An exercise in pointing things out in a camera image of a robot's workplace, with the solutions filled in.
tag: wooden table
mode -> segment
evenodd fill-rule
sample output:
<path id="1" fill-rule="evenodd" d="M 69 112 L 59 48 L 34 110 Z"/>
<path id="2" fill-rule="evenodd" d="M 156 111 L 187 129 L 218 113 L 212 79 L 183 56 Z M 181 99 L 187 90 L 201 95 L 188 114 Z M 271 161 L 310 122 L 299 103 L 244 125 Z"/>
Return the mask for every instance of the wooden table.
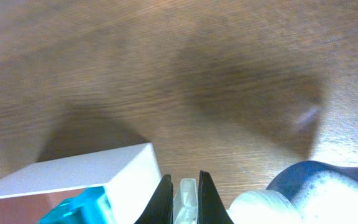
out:
<path id="1" fill-rule="evenodd" d="M 146 141 L 226 207 L 298 161 L 358 166 L 358 1 L 0 0 L 0 178 Z"/>

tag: tabletop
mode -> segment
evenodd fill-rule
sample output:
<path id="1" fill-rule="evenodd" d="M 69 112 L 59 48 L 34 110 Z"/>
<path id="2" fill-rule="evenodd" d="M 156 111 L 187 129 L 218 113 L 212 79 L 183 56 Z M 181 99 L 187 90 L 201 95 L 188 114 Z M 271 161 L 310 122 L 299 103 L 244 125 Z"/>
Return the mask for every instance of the tabletop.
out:
<path id="1" fill-rule="evenodd" d="M 358 166 L 358 1 L 0 0 L 0 178 L 143 142 L 226 208 L 298 161 Z"/>

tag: white box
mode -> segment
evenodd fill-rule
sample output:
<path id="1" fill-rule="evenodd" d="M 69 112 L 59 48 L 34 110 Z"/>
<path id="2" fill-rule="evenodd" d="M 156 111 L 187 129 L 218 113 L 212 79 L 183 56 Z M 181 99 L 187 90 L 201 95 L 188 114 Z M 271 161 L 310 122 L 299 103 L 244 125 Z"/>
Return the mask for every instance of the white box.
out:
<path id="1" fill-rule="evenodd" d="M 160 179 L 151 143 L 37 162 L 0 180 L 0 202 L 1 199 L 9 198 L 5 200 L 8 203 L 0 203 L 0 217 L 4 216 L 1 212 L 9 216 L 9 209 L 13 209 L 9 208 L 10 205 L 20 207 L 22 203 L 18 203 L 19 197 L 21 202 L 23 198 L 27 198 L 26 202 L 38 203 L 43 200 L 40 196 L 46 195 L 49 207 L 53 208 L 61 197 L 75 196 L 80 193 L 79 189 L 105 186 L 115 220 L 118 223 L 134 223 L 149 202 Z M 29 218 L 33 219 L 29 223 L 33 223 L 37 217 Z"/>

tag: teal object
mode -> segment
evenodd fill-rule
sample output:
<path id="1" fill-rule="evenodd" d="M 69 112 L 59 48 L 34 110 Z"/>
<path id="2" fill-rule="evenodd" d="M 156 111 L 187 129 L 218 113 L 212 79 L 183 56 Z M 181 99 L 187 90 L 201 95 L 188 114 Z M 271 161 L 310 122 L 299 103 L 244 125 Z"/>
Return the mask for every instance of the teal object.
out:
<path id="1" fill-rule="evenodd" d="M 92 187 L 74 198 L 63 200 L 39 224 L 115 223 L 104 187 Z"/>

